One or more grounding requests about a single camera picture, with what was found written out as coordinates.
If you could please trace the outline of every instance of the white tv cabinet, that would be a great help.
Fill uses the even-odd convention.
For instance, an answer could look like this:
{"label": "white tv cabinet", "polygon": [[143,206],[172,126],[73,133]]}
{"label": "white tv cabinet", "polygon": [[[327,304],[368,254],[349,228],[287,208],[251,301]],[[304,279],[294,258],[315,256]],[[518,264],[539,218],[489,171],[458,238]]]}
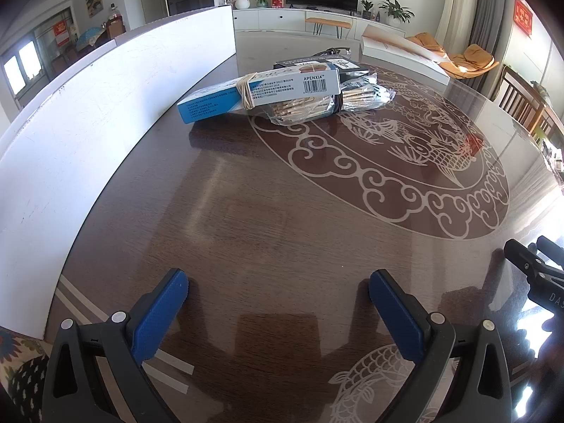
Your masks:
{"label": "white tv cabinet", "polygon": [[[296,33],[298,35],[315,35],[314,24],[306,23],[306,19],[310,17],[349,22],[351,28],[349,30],[343,29],[343,39],[361,41],[362,34],[368,25],[379,27],[405,38],[405,32],[403,30],[381,24],[380,22],[374,22],[373,20],[362,19],[355,16],[347,16],[345,14],[311,11],[309,9],[235,9],[233,11],[233,25],[236,31],[280,31]],[[327,25],[323,26],[321,35],[337,38],[335,27]]]}

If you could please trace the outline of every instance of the plastic bag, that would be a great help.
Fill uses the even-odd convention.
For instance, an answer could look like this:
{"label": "plastic bag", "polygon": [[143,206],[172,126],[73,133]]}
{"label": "plastic bag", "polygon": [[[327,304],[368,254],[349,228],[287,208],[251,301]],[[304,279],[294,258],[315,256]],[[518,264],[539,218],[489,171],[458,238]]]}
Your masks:
{"label": "plastic bag", "polygon": [[325,118],[335,112],[376,109],[394,100],[396,91],[380,86],[377,74],[350,79],[341,84],[341,94],[308,97],[273,103],[264,107],[266,117],[276,125],[294,125]]}

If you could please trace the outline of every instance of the barcode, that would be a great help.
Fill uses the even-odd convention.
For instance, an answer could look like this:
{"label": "barcode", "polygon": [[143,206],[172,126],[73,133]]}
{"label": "barcode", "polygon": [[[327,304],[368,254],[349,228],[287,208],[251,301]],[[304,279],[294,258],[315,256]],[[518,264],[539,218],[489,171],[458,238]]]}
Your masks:
{"label": "barcode", "polygon": [[304,81],[305,93],[325,92],[326,90],[327,85],[325,84],[325,79],[312,79],[310,81]]}

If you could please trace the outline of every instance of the black box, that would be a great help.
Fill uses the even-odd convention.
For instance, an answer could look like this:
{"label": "black box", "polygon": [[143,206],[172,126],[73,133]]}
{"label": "black box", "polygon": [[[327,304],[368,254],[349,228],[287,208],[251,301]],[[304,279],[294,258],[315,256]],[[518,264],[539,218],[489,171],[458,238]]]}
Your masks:
{"label": "black box", "polygon": [[349,79],[358,78],[360,76],[365,76],[370,73],[367,67],[360,66],[355,62],[347,59],[346,57],[336,55],[327,56],[312,56],[312,57],[302,57],[301,59],[290,59],[281,60],[274,64],[274,69],[284,68],[288,66],[295,65],[305,65],[307,63],[332,63],[337,67],[339,71],[339,80],[342,83],[348,81]]}

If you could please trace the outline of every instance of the blue and white box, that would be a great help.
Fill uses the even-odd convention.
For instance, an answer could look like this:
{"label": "blue and white box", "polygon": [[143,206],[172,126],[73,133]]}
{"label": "blue and white box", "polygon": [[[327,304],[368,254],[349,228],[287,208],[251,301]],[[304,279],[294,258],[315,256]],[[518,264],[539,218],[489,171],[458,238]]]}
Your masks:
{"label": "blue and white box", "polygon": [[[243,109],[235,87],[240,78],[205,87],[177,104],[182,120],[194,121]],[[326,97],[341,92],[339,72],[331,63],[297,65],[257,73],[249,81],[255,106],[303,97]]]}

